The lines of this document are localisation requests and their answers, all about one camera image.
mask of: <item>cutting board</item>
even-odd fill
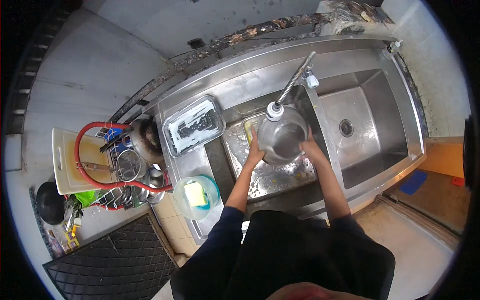
[[[77,135],[78,132],[62,128],[54,127],[52,130],[53,169],[60,195],[99,190],[99,188],[88,183],[79,170],[77,170],[74,155]],[[80,142],[79,150],[81,161],[99,165],[111,165],[111,159],[107,152],[100,153],[99,151],[99,148],[103,145],[105,145],[103,138],[84,135]],[[113,173],[93,170],[86,170],[86,172],[101,183],[117,181]]]

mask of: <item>faucet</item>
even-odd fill
[[[312,72],[313,62],[312,59],[316,55],[315,51],[310,52],[310,54],[303,60],[301,65],[293,74],[292,78],[287,83],[287,86],[283,89],[282,93],[278,97],[278,100],[275,102],[270,102],[267,106],[266,117],[272,122],[277,122],[282,118],[283,115],[283,103],[285,98],[290,93],[291,89],[295,82],[301,75],[301,78],[306,81],[308,88],[318,87],[318,80]]]

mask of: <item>sponge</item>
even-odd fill
[[[198,182],[186,184],[184,186],[185,195],[190,203],[190,207],[201,206],[207,204],[204,190]]]

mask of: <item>frying pan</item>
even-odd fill
[[[58,193],[54,182],[47,181],[38,188],[35,207],[46,223],[58,225],[63,222],[66,206],[65,197]]]

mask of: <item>sink drain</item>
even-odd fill
[[[351,137],[353,134],[353,124],[350,120],[343,119],[339,125],[340,132],[345,137]]]

